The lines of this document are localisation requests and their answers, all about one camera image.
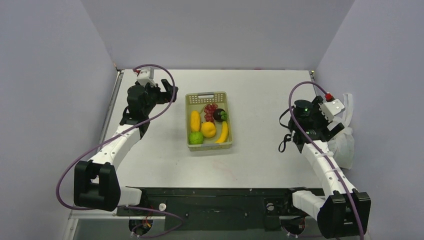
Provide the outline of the white plastic bag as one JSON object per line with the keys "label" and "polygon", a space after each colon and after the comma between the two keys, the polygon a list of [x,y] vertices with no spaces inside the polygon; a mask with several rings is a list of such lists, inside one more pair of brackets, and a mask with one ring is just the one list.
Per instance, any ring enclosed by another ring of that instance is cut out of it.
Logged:
{"label": "white plastic bag", "polygon": [[353,129],[350,127],[354,112],[354,100],[351,93],[343,94],[343,105],[345,110],[341,117],[335,117],[335,121],[342,123],[344,129],[328,142],[328,147],[333,152],[333,158],[338,166],[350,170],[353,166],[355,153]]}

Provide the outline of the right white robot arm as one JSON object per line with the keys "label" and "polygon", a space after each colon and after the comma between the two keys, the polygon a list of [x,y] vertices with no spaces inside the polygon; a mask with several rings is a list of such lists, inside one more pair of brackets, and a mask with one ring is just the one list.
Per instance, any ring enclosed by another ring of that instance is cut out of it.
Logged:
{"label": "right white robot arm", "polygon": [[370,196],[346,178],[329,148],[329,141],[345,128],[334,121],[344,110],[330,95],[296,100],[289,109],[289,138],[312,167],[324,197],[295,188],[282,199],[282,207],[289,214],[301,210],[313,217],[326,239],[364,235],[371,209]]}

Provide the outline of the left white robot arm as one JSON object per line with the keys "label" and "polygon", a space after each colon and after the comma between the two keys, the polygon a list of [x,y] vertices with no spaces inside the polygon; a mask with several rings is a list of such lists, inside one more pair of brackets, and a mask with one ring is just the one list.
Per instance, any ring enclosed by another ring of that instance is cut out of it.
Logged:
{"label": "left white robot arm", "polygon": [[127,90],[127,106],[112,140],[89,160],[76,163],[73,201],[77,207],[111,212],[117,207],[129,206],[136,215],[149,210],[149,201],[142,197],[142,190],[120,185],[116,170],[147,132],[153,108],[175,102],[178,87],[166,79],[161,82],[164,91],[150,83],[131,86]]}

